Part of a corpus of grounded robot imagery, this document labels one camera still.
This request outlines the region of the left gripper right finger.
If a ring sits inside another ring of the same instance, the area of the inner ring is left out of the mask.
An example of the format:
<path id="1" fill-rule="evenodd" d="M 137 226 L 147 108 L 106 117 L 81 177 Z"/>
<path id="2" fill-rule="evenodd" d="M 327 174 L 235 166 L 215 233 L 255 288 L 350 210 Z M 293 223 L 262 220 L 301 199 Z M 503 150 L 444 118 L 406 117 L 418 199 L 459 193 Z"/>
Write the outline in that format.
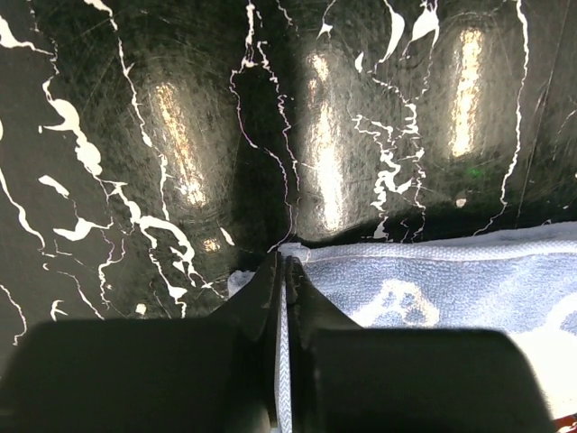
<path id="1" fill-rule="evenodd" d="M 296 432 L 552 432 L 529 363 L 492 330 L 366 329 L 285 261 Z"/>

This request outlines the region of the light blue towel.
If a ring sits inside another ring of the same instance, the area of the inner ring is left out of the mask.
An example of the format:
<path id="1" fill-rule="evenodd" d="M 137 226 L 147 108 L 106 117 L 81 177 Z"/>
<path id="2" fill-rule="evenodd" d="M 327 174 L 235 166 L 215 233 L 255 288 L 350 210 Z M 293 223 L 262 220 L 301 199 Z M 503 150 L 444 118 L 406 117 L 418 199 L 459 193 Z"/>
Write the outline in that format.
<path id="1" fill-rule="evenodd" d="M 278 253 L 275 432 L 292 422 L 285 261 L 366 329 L 492 330 L 529 363 L 555 429 L 576 429 L 576 226 L 505 230 L 418 244 L 348 244 Z M 235 272 L 230 298 L 256 272 Z"/>

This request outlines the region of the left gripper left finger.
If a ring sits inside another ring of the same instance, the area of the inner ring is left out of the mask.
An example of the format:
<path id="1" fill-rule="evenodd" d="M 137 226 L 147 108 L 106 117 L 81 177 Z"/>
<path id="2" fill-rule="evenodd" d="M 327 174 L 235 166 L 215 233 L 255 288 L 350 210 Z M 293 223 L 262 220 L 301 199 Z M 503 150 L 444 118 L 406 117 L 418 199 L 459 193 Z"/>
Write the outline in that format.
<path id="1" fill-rule="evenodd" d="M 278 253 L 203 318 L 35 327 L 1 381 L 4 432 L 268 432 Z"/>

